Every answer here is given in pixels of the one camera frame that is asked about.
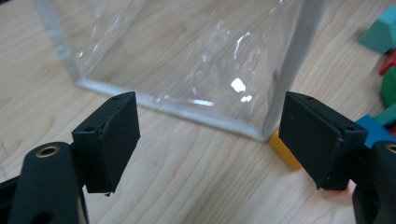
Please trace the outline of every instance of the transparent acrylic box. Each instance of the transparent acrylic box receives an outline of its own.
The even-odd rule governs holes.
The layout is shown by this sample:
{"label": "transparent acrylic box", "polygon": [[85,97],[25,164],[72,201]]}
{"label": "transparent acrylic box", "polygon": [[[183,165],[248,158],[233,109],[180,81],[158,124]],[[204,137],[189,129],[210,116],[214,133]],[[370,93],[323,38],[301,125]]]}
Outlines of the transparent acrylic box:
{"label": "transparent acrylic box", "polygon": [[35,0],[73,81],[266,140],[328,0]]}

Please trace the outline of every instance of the wood grain surface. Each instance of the wood grain surface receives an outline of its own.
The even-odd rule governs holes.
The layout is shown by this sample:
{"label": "wood grain surface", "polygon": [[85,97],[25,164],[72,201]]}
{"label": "wood grain surface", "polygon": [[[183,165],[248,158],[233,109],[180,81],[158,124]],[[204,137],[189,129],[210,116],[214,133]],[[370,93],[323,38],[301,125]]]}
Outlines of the wood grain surface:
{"label": "wood grain surface", "polygon": [[[332,0],[292,89],[350,119],[381,111],[381,56],[357,41],[396,1]],[[74,87],[28,0],[0,6],[0,181],[107,97]],[[115,194],[88,194],[91,223],[354,223],[266,143],[139,108],[142,138]]]}

